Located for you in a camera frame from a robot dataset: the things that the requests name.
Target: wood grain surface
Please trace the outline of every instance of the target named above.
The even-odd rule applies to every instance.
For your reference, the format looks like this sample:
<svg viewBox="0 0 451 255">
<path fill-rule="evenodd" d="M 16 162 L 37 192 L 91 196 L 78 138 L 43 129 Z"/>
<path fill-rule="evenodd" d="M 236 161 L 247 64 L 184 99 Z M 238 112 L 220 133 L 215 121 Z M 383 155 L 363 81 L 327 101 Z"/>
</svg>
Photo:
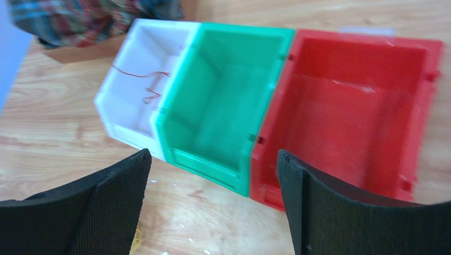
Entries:
<svg viewBox="0 0 451 255">
<path fill-rule="evenodd" d="M 451 44 L 449 0 L 185 0 L 184 4 L 195 7 L 192 14 L 198 21 L 326 30 L 391 27 L 400 36 Z M 137 151 L 106 135 L 93 100 L 111 60 L 92 58 L 92 52 L 97 51 L 65 50 L 61 54 L 67 57 L 58 61 L 58 53 L 47 54 L 31 45 L 0 116 L 0 200 L 24 199 Z M 441 70 L 417 170 L 415 198 L 420 203 L 451 199 L 448 51 Z M 135 254 L 205 254 L 204 250 L 213 255 L 294 254 L 284 213 L 157 159 L 149 180 L 157 182 L 148 183 L 140 218 L 144 242 Z"/>
</svg>

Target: blue wall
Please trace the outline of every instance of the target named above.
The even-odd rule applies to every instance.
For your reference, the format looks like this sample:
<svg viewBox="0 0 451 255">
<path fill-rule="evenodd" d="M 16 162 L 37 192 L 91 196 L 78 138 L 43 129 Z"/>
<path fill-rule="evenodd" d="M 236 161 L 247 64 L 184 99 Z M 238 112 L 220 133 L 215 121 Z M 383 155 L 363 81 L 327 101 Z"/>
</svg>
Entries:
<svg viewBox="0 0 451 255">
<path fill-rule="evenodd" d="M 6 0 L 0 0 L 0 114 L 31 37 L 13 26 Z"/>
</svg>

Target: black foam pad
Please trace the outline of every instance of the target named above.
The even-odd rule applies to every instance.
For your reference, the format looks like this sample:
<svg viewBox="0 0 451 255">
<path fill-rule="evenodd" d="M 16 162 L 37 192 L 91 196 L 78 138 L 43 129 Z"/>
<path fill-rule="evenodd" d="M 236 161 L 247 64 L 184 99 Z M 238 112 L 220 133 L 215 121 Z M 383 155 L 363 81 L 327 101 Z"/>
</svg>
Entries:
<svg viewBox="0 0 451 255">
<path fill-rule="evenodd" d="M 297 255 L 451 254 L 451 202 L 367 192 L 280 150 L 277 171 Z"/>
<path fill-rule="evenodd" d="M 1 201 L 0 254 L 128 255 L 151 162 L 144 149 L 61 187 Z"/>
</svg>

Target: bin compartment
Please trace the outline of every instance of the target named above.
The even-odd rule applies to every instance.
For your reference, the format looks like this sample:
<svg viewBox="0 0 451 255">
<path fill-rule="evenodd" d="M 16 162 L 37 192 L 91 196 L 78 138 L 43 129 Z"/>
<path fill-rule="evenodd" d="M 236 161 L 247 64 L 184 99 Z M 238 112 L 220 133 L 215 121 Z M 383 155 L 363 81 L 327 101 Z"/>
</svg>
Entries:
<svg viewBox="0 0 451 255">
<path fill-rule="evenodd" d="M 134 21 L 95 99 L 109 136 L 137 149 L 148 148 L 152 156 L 164 160 L 152 123 L 199 26 L 197 22 Z"/>
<path fill-rule="evenodd" d="M 157 120 L 168 163 L 248 196 L 250 153 L 294 32 L 201 25 Z"/>
<path fill-rule="evenodd" d="M 252 153 L 250 197 L 283 210 L 286 149 L 383 196 L 411 200 L 442 42 L 300 30 Z"/>
</svg>

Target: white storage bin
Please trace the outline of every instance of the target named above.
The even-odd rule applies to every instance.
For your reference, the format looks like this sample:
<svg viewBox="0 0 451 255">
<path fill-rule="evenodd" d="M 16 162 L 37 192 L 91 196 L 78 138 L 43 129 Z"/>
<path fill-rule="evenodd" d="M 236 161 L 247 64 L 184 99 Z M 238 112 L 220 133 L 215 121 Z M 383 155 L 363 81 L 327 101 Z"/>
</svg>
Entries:
<svg viewBox="0 0 451 255">
<path fill-rule="evenodd" d="M 163 107 L 199 25 L 184 21 L 134 21 L 95 99 L 109 136 L 137 149 L 148 148 L 152 156 L 164 160 L 152 123 Z M 134 75 L 166 72 L 170 76 L 139 78 L 114 66 Z M 146 90 L 149 87 L 160 96 L 146 99 L 156 96 Z"/>
</svg>

